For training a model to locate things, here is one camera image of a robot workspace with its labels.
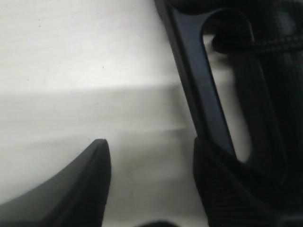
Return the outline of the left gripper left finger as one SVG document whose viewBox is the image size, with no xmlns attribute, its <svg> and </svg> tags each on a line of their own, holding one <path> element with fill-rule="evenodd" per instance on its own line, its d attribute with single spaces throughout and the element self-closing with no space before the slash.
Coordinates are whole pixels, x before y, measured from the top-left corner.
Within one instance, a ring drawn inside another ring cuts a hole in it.
<svg viewBox="0 0 303 227">
<path fill-rule="evenodd" d="M 63 170 L 0 206 L 2 227 L 100 227 L 111 181 L 108 142 L 93 141 Z"/>
</svg>

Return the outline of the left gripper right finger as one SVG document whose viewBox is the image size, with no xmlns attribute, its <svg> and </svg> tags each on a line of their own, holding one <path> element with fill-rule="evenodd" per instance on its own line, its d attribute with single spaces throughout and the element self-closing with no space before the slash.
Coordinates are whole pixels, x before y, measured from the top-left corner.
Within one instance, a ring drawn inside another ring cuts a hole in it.
<svg viewBox="0 0 303 227">
<path fill-rule="evenodd" d="M 301 227 L 303 174 L 278 183 L 208 141 L 194 142 L 193 174 L 211 227 Z"/>
</svg>

